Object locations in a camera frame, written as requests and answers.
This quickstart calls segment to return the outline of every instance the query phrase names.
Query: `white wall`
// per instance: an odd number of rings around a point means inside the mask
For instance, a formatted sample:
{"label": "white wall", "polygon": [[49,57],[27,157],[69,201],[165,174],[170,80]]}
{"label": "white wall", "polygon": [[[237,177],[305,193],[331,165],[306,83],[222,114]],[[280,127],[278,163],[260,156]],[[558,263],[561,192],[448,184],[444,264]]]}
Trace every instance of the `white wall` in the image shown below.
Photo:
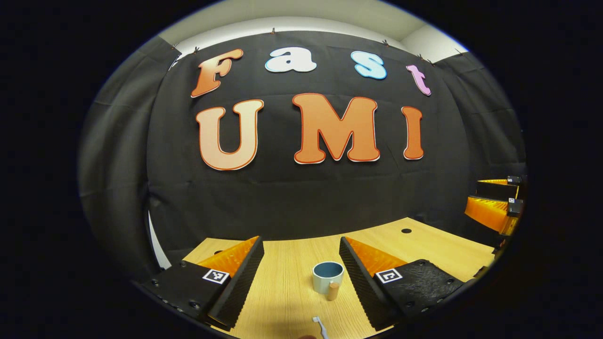
{"label": "white wall", "polygon": [[269,33],[272,31],[272,27],[274,27],[277,33],[284,31],[322,31],[349,34],[378,42],[387,40],[387,43],[390,46],[406,51],[404,44],[396,41],[392,37],[387,37],[365,28],[333,20],[319,19],[317,17],[299,16],[264,17],[262,19],[237,22],[183,40],[176,46],[176,49],[182,53],[179,57],[182,58],[186,54],[193,53],[195,47],[203,49],[239,37]]}
{"label": "white wall", "polygon": [[153,228],[153,222],[151,221],[151,214],[149,213],[148,216],[149,216],[149,226],[151,229],[151,243],[153,245],[153,250],[155,251],[155,258],[157,258],[159,267],[167,270],[168,268],[171,267],[171,264],[169,263],[168,257],[165,256],[165,252],[163,252],[163,249],[161,248],[161,245],[159,244],[159,240],[157,239],[157,235],[155,234],[155,228]]}
{"label": "white wall", "polygon": [[401,42],[407,47],[407,51],[415,55],[421,54],[423,59],[434,63],[456,55],[458,51],[467,52],[467,48],[431,25],[419,28]]}
{"label": "white wall", "polygon": [[404,39],[425,22],[381,0],[222,0],[184,17],[159,36],[175,44],[225,25],[269,17],[312,17]]}

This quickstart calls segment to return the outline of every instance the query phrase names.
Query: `pink letter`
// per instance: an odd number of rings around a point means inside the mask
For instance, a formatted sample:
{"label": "pink letter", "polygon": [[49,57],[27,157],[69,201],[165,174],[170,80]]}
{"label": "pink letter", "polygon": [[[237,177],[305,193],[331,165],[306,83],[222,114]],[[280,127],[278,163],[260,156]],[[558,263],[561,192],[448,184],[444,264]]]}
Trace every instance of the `pink letter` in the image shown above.
{"label": "pink letter", "polygon": [[425,83],[423,82],[423,79],[425,79],[425,74],[419,72],[415,65],[407,66],[406,69],[410,73],[412,73],[412,77],[415,80],[415,84],[417,84],[417,87],[421,90],[421,92],[423,92],[423,94],[425,94],[427,96],[430,96],[431,90],[429,88],[427,88],[425,86]]}

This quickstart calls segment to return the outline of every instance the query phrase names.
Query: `mug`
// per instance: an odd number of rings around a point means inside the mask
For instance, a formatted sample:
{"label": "mug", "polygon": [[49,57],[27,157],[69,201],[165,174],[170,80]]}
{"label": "mug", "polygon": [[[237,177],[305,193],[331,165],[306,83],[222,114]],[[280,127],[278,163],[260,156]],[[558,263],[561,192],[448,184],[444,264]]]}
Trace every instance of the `mug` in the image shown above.
{"label": "mug", "polygon": [[344,267],[338,262],[325,261],[316,264],[312,269],[314,291],[320,294],[329,293],[329,284],[336,282],[341,286]]}

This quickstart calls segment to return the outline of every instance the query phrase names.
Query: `wooden peg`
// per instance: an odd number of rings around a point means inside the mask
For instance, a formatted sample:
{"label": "wooden peg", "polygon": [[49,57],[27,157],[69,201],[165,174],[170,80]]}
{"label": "wooden peg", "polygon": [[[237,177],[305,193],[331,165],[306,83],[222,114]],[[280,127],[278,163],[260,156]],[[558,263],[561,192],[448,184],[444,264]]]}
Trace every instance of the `wooden peg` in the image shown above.
{"label": "wooden peg", "polygon": [[339,292],[339,284],[332,282],[329,284],[329,294],[327,295],[328,300],[335,300],[337,298],[337,292]]}

